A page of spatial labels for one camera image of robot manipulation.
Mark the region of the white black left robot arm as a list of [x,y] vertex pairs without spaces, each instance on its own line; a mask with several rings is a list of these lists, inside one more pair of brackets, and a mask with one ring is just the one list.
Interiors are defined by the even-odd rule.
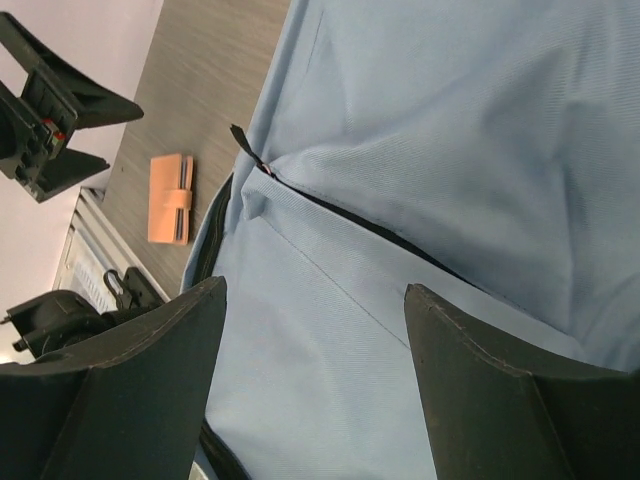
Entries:
[[[101,157],[69,148],[82,129],[139,120],[135,102],[61,59],[13,15],[1,15],[1,44],[27,74],[21,94],[1,89],[1,171],[43,203],[108,169]],[[13,348],[39,358],[100,334],[115,321],[70,290],[54,290],[8,310],[20,334]]]

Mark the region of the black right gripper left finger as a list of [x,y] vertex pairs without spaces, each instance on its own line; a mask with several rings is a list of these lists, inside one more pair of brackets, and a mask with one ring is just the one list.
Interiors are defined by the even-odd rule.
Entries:
[[185,479],[226,314],[212,277],[34,363],[1,368],[5,479]]

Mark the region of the light blue fabric backpack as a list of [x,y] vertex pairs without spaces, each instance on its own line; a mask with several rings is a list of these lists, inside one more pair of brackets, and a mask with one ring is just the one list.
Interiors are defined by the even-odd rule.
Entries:
[[570,478],[639,475],[639,5],[295,1],[182,285],[227,283],[201,434],[217,479],[434,479],[418,368],[467,420],[468,479],[545,478],[489,380],[411,342],[407,296],[597,375]]

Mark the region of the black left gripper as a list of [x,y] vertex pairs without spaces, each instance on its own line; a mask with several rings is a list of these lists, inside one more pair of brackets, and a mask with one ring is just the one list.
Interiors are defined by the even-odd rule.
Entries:
[[72,134],[138,120],[141,107],[75,69],[8,12],[1,44],[27,73],[20,95],[1,86],[1,172],[42,203],[107,170],[105,159],[67,149]]

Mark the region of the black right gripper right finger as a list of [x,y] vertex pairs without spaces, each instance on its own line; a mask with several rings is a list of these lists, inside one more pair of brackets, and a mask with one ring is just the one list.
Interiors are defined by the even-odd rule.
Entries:
[[639,375],[575,361],[419,284],[405,320],[441,479],[635,479]]

